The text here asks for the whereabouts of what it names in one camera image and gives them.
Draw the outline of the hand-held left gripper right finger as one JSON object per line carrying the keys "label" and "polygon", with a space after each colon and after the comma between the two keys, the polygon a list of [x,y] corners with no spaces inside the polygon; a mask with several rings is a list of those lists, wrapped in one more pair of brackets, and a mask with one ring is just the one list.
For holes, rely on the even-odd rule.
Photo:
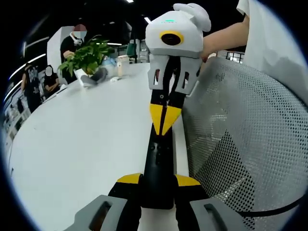
{"label": "hand-held left gripper right finger", "polygon": [[176,221],[180,231],[246,231],[243,218],[216,198],[209,198],[195,179],[175,175]]}

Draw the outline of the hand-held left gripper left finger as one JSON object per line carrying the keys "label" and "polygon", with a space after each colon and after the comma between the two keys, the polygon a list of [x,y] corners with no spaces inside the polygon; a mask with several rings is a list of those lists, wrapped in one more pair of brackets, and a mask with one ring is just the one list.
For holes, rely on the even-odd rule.
{"label": "hand-held left gripper left finger", "polygon": [[119,178],[108,195],[100,195],[76,212],[67,231],[136,231],[141,219],[141,173]]}

